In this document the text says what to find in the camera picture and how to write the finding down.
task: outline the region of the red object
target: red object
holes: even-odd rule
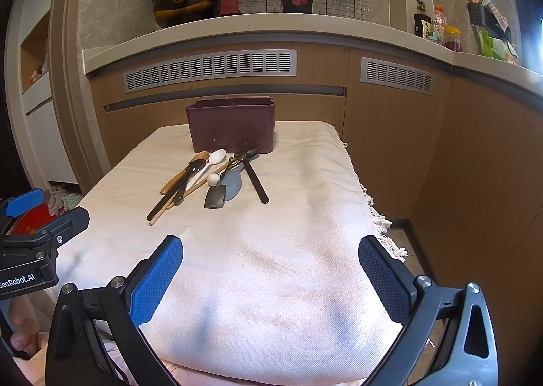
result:
[[[17,219],[10,234],[34,234],[56,216],[50,216],[47,204],[40,204]]]
[[[221,15],[240,14],[240,0],[221,0]]]
[[[195,152],[273,150],[275,102],[271,97],[199,100],[186,111]]]

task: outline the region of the apron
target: apron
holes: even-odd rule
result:
[[[283,12],[313,14],[313,0],[283,0]]]
[[[221,16],[242,14],[240,11],[240,0],[221,0]]]

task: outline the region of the glass jar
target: glass jar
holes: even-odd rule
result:
[[[460,43],[462,33],[460,30],[457,27],[447,25],[444,27],[443,31],[443,46],[451,51],[462,52],[462,45]]]
[[[438,43],[444,43],[444,27],[447,26],[447,17],[441,5],[434,5],[434,31],[438,34]]]

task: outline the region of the screw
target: screw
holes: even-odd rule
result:
[[[121,286],[124,285],[124,277],[122,276],[116,276],[113,279],[111,279],[110,285],[113,288],[121,288]]]
[[[479,288],[479,285],[473,282],[468,283],[468,290],[475,294],[481,291],[481,289]]]
[[[422,287],[429,287],[432,284],[432,279],[428,276],[419,276],[416,278],[416,282]]]
[[[62,292],[64,294],[69,294],[73,291],[73,283],[67,283],[62,287]]]

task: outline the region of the bottle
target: bottle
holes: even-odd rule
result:
[[[415,14],[415,35],[417,37],[427,38],[428,33],[432,31],[432,19],[426,14]]]
[[[462,45],[460,44],[460,37],[462,33],[457,27],[445,26],[444,27],[444,44],[445,48],[451,51],[462,52]]]
[[[447,26],[447,17],[441,5],[434,5],[434,31],[438,33],[438,43],[444,44],[444,27]]]

